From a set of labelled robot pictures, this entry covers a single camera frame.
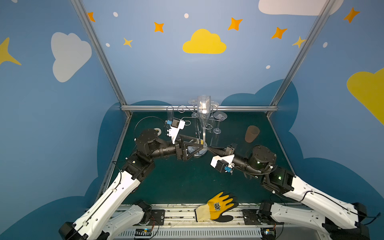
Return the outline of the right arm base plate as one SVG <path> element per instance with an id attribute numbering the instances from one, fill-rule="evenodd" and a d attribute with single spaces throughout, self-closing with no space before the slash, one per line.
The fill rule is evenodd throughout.
<path id="1" fill-rule="evenodd" d="M 242 210 L 244 223 L 246 226 L 250 225 L 268 225 L 269 223 L 263 220 L 258 215 L 258 210 L 256 209 L 243 209 Z"/>

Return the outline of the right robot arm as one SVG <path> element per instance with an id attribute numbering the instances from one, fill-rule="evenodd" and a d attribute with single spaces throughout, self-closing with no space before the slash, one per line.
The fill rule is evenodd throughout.
<path id="1" fill-rule="evenodd" d="M 235 154 L 232 147 L 212 148 L 211 165 L 219 172 L 239 170 L 245 175 L 261 177 L 261 185 L 272 194 L 295 200 L 307 209 L 265 201 L 258 210 L 261 223 L 294 224 L 325 235 L 328 240 L 368 240 L 369 228 L 363 224 L 367 209 L 361 203 L 346 203 L 309 185 L 292 172 L 277 166 L 277 156 L 267 147 L 253 147 L 248 158 Z"/>

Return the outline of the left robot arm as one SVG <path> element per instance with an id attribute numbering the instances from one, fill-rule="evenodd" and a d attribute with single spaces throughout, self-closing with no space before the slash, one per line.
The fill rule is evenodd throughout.
<path id="1" fill-rule="evenodd" d="M 155 159 L 176 156 L 187 161 L 207 147 L 200 140 L 179 135 L 169 129 L 170 141 L 159 138 L 154 129 L 143 130 L 136 138 L 137 149 L 127 158 L 125 165 L 102 196 L 75 222 L 66 222 L 59 229 L 64 240 L 112 240 L 128 227 L 146 223 L 152 208 L 143 201 L 113 217 L 113 213 L 155 168 Z"/>

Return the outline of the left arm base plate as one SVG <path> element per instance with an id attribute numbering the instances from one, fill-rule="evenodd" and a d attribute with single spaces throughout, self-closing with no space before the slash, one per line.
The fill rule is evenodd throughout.
<path id="1" fill-rule="evenodd" d="M 148 226 L 163 226 L 165 222 L 165 210 L 152 210 Z"/>

